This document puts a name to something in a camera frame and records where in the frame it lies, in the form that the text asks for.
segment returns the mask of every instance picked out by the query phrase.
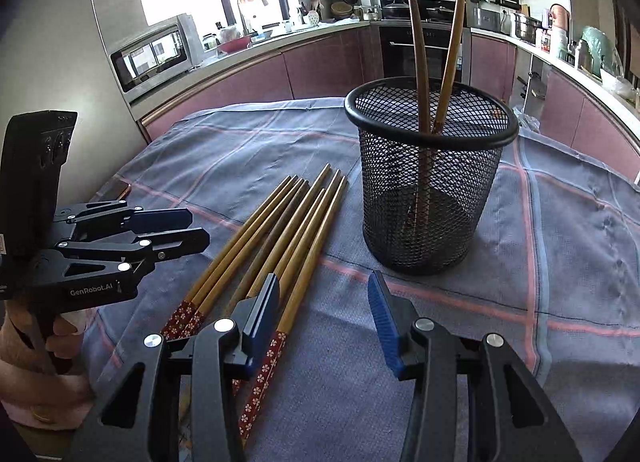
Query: finger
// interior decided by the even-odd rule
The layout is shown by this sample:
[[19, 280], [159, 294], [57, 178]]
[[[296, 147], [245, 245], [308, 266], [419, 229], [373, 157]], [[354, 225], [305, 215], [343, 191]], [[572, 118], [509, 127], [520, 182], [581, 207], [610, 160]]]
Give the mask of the finger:
[[53, 333], [56, 336], [68, 336], [77, 331], [78, 329], [63, 317], [56, 316], [53, 321]]
[[57, 358], [73, 359], [80, 353], [82, 336], [49, 336], [46, 348]]

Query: microwave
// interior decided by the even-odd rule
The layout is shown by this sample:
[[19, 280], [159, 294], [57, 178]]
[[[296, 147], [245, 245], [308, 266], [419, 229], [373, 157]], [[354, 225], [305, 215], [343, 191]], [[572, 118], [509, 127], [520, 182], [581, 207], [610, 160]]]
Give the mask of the microwave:
[[204, 59], [200, 36], [190, 14], [156, 23], [107, 52], [128, 103], [200, 65]]

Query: utensil holder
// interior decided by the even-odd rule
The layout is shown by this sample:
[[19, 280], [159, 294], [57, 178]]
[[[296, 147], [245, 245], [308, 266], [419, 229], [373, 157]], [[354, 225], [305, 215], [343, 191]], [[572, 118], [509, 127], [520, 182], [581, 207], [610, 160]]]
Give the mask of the utensil holder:
[[[440, 80], [430, 79], [435, 113]], [[358, 127], [367, 247], [386, 267], [435, 274], [466, 255], [502, 148], [518, 133], [504, 103], [455, 83], [441, 135], [418, 132], [414, 77], [352, 90], [344, 102]]]

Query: logo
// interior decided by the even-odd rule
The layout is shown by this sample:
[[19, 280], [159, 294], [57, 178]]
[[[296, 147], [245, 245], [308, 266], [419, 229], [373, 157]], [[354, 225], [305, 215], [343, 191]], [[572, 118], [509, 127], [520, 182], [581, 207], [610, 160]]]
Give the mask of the logo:
[[70, 290], [69, 296], [84, 296], [85, 294], [91, 294], [93, 292], [101, 292], [104, 290], [113, 290], [113, 283], [106, 283], [104, 285], [97, 285], [93, 287], [79, 288], [78, 290]]

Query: pink cabinet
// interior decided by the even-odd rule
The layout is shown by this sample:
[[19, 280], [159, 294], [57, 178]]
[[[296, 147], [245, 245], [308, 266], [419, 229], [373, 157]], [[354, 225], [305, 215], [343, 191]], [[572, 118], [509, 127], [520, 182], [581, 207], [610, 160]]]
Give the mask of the pink cabinet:
[[540, 133], [571, 146], [583, 103], [584, 94], [561, 73], [551, 70], [540, 117]]
[[199, 110], [222, 108], [222, 106], [236, 103], [268, 103], [291, 99], [293, 96], [284, 58], [282, 55], [277, 55], [218, 81], [191, 96], [146, 125], [146, 130], [153, 140], [164, 134], [184, 116]]
[[516, 47], [506, 41], [471, 38], [471, 86], [507, 101], [513, 92]]
[[589, 99], [582, 105], [572, 148], [601, 160], [631, 181], [635, 181], [640, 171], [638, 152]]
[[344, 30], [283, 52], [294, 99], [343, 97], [361, 85], [357, 30]]

